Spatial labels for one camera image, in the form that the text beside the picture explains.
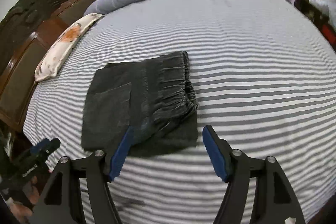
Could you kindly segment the person left hand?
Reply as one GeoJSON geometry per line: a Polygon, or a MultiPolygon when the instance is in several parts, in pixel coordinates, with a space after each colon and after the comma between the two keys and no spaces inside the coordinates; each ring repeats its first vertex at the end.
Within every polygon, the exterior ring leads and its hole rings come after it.
{"type": "Polygon", "coordinates": [[[5,195],[5,203],[19,223],[28,223],[33,215],[33,207],[40,198],[38,186],[38,177],[33,176],[22,190],[5,195]]]}

